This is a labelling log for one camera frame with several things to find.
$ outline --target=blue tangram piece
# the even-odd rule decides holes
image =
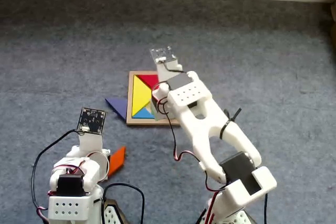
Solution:
[[[142,108],[137,114],[132,116],[135,119],[155,119],[155,117],[146,109]]]
[[[125,98],[106,98],[105,99],[113,108],[113,110],[126,121],[127,99]]]

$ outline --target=circuit board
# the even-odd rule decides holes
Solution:
[[[78,120],[77,129],[81,130],[82,127],[88,127],[89,133],[101,135],[105,117],[106,111],[104,110],[95,110],[83,107]]]

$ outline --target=orange tangram piece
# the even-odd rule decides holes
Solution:
[[[123,146],[117,152],[110,156],[110,170],[108,176],[110,177],[124,164],[126,147]]]

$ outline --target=red triangle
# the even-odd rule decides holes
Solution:
[[[153,87],[159,82],[159,78],[157,77],[157,74],[137,74],[137,76],[150,89],[153,89]]]

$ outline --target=tangram puzzle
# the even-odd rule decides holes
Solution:
[[[152,89],[159,82],[156,71],[130,71],[128,100],[109,98],[106,101],[129,125],[168,125],[167,119],[155,120],[151,113]]]

